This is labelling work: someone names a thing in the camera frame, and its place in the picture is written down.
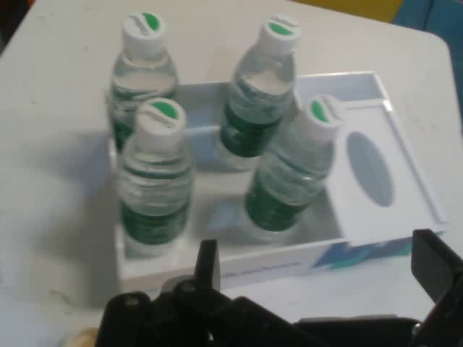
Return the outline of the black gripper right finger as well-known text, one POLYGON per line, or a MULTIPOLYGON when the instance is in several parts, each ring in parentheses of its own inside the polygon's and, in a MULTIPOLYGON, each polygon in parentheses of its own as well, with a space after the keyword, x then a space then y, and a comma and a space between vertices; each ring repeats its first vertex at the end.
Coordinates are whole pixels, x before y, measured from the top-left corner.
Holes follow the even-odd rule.
POLYGON ((412 346, 462 345, 462 258, 430 229, 413 231, 412 274, 434 307, 412 346))

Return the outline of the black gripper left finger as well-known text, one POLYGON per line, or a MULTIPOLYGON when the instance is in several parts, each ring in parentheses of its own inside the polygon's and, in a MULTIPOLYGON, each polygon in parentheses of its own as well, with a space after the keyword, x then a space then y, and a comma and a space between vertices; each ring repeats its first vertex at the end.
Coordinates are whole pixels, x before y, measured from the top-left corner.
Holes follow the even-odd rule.
POLYGON ((106 305, 97 346, 286 346, 294 326, 246 298, 220 291, 218 243, 200 244, 194 273, 166 282, 151 299, 119 294, 106 305))

